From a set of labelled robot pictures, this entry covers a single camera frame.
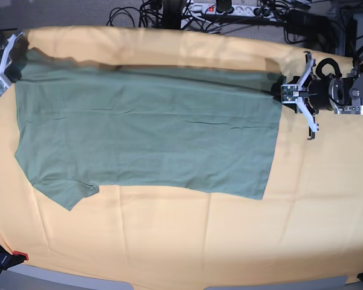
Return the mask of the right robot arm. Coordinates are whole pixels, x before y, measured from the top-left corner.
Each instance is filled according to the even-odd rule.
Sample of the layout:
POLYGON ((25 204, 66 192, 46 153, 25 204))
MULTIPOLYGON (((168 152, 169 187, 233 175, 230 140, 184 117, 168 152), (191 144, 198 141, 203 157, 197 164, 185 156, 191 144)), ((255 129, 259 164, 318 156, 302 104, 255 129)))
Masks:
MULTIPOLYGON (((4 50, 8 45, 9 35, 0 31, 0 64, 4 57, 4 50)), ((16 44, 18 40, 15 40, 13 48, 10 49, 8 54, 4 74, 12 83, 16 83, 21 78, 21 69, 15 64, 15 62, 20 58, 18 45, 16 44)))

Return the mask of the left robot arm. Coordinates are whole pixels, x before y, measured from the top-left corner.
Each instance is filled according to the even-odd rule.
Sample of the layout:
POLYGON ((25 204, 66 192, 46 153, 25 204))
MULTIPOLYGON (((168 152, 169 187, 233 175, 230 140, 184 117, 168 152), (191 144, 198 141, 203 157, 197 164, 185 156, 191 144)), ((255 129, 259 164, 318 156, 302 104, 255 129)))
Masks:
POLYGON ((289 82, 281 76, 272 85, 271 93, 276 101, 305 116, 308 139, 312 140, 319 131, 315 117, 320 111, 363 115, 363 46, 355 53, 353 69, 347 77, 334 59, 325 58, 317 63, 311 52, 305 54, 306 65, 301 76, 289 82))

